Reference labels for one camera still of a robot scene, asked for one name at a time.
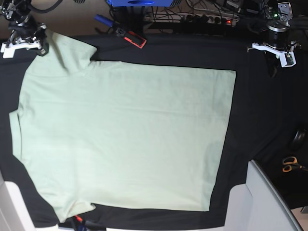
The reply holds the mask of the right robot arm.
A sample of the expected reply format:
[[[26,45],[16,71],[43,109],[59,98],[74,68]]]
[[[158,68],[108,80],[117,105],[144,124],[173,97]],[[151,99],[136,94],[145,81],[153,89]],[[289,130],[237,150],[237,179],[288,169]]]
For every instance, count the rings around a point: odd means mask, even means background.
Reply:
[[[48,13],[62,3],[56,1],[47,9],[34,7],[30,0],[2,0],[0,14],[8,21],[11,34],[8,40],[2,43],[0,52],[4,59],[13,58],[15,51],[20,49],[34,50],[37,55],[44,56],[49,52],[45,23],[39,23],[31,14]]]

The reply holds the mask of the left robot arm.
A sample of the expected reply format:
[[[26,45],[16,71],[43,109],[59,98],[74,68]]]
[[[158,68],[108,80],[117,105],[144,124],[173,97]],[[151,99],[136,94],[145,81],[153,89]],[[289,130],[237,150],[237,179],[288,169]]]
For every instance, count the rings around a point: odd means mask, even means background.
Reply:
[[[264,0],[263,10],[266,22],[266,37],[263,45],[273,50],[289,52],[292,43],[289,40],[289,20],[292,19],[292,7],[289,2]]]

